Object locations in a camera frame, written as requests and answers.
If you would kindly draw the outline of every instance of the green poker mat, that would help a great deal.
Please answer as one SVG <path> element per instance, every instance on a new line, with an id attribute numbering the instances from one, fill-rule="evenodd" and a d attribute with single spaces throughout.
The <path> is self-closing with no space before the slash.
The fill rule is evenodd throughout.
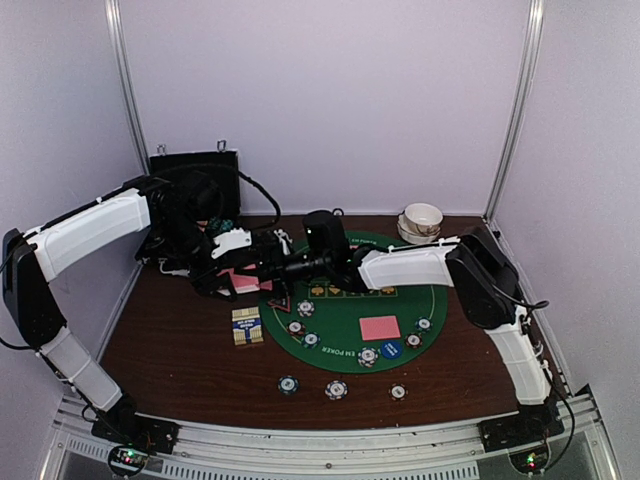
<path id="1" fill-rule="evenodd" d="M 406 245 L 400 240 L 368 232 L 347 232 L 351 245 L 373 243 L 381 247 L 390 245 Z M 307 249 L 306 242 L 296 243 L 297 251 Z M 301 317 L 297 305 L 302 300 L 314 303 L 315 310 L 311 317 Z M 271 308 L 268 299 L 260 302 L 260 316 L 263 325 L 282 348 L 294 357 L 314 367 L 339 373 L 375 373 L 389 370 L 408 363 L 424 353 L 442 331 L 447 317 L 447 291 L 440 285 L 420 285 L 389 288 L 369 293 L 350 293 L 339 290 L 327 280 L 319 279 L 311 284 L 298 283 L 295 295 L 291 298 L 291 313 Z M 396 359 L 387 359 L 379 355 L 378 361 L 371 368 L 361 367 L 358 363 L 358 352 L 363 347 L 376 350 L 385 340 L 364 341 L 360 331 L 360 318 L 395 315 L 398 320 L 401 338 L 392 339 L 399 342 L 402 355 Z M 420 317 L 431 320 L 431 330 L 422 333 L 422 345 L 411 349 L 404 343 L 410 333 L 417 333 L 415 326 Z M 289 334 L 287 325 L 300 321 L 306 332 L 314 332 L 320 336 L 320 343 L 315 348 L 302 346 L 302 337 Z"/>

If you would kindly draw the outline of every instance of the dark brown tabletop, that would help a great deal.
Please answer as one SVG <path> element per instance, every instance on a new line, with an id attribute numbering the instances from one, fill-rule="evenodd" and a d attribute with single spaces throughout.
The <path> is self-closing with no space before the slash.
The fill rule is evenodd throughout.
<path id="1" fill-rule="evenodd" d="M 303 237 L 300 217 L 280 227 Z M 345 217 L 349 230 L 397 236 L 396 217 Z M 442 235 L 482 225 L 475 217 L 447 217 Z M 230 304 L 198 296 L 186 279 L 145 267 L 107 347 L 102 365 L 138 401 L 140 411 L 178 420 L 277 429 L 353 429 L 424 425 L 516 409 L 514 388 L 489 337 L 464 317 L 449 289 L 444 330 L 416 360 L 393 370 L 336 374 L 265 341 L 236 347 L 231 310 L 257 305 L 256 294 Z M 277 381 L 293 375 L 300 390 L 282 395 Z M 331 401 L 324 388 L 344 380 L 349 394 Z M 389 398 L 392 383 L 409 390 Z"/>

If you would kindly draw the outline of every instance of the yellow and blue box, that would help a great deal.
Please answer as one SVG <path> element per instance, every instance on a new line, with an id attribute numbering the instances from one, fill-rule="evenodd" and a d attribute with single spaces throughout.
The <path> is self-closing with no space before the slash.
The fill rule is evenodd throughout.
<path id="1" fill-rule="evenodd" d="M 236 345 L 249 345 L 264 341 L 258 307 L 233 310 L 231 322 L 233 324 L 233 342 Z"/>

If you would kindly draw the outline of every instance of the white bowl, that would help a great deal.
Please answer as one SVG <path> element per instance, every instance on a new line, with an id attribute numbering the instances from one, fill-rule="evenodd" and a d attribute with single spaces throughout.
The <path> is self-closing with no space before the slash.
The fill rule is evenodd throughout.
<path id="1" fill-rule="evenodd" d="M 442 223 L 442 212 L 428 203 L 412 203 L 404 209 L 406 225 L 410 232 L 431 236 Z"/>
<path id="2" fill-rule="evenodd" d="M 435 235 L 425 237 L 424 235 L 416 235 L 415 233 L 408 232 L 402 228 L 402 225 L 398 222 L 398 235 L 400 235 L 400 238 L 405 242 L 412 245 L 426 245 L 427 243 L 435 241 L 438 238 L 438 235 L 440 235 L 440 231 Z"/>

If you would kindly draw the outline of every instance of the poker chip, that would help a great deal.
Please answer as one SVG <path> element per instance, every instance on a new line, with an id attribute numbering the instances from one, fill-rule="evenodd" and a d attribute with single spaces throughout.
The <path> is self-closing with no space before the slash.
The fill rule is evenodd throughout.
<path id="1" fill-rule="evenodd" d="M 334 380 L 327 384 L 324 393 L 330 400 L 342 400 L 349 393 L 347 384 L 341 380 Z"/>
<path id="2" fill-rule="evenodd" d="M 309 332 L 302 339 L 302 346 L 305 348 L 315 348 L 320 343 L 320 335 Z"/>
<path id="3" fill-rule="evenodd" d="M 281 377 L 280 380 L 278 380 L 278 390 L 284 395 L 293 395 L 298 391 L 299 387 L 300 382 L 291 375 Z"/>
<path id="4" fill-rule="evenodd" d="M 420 317 L 416 322 L 416 328 L 421 332 L 428 332 L 431 330 L 431 320 L 427 317 Z"/>
<path id="5" fill-rule="evenodd" d="M 415 333 L 410 333 L 404 338 L 404 344 L 409 348 L 420 348 L 422 346 L 422 337 Z"/>
<path id="6" fill-rule="evenodd" d="M 313 315 L 315 309 L 315 305 L 309 300 L 303 300 L 298 303 L 298 315 L 300 315 L 301 317 L 310 317 L 311 315 Z"/>
<path id="7" fill-rule="evenodd" d="M 358 363 L 361 367 L 371 368 L 376 364 L 378 360 L 378 352 L 373 348 L 364 347 L 358 352 Z"/>
<path id="8" fill-rule="evenodd" d="M 402 355 L 402 344 L 389 340 L 380 345 L 380 354 L 389 360 L 394 360 Z"/>
<path id="9" fill-rule="evenodd" d="M 394 383 L 389 387 L 389 396 L 394 402 L 404 400 L 408 393 L 409 391 L 407 390 L 407 387 L 401 383 Z"/>
<path id="10" fill-rule="evenodd" d="M 304 335 L 305 330 L 305 326 L 297 321 L 293 321 L 289 325 L 287 325 L 287 331 L 290 335 L 302 336 Z"/>

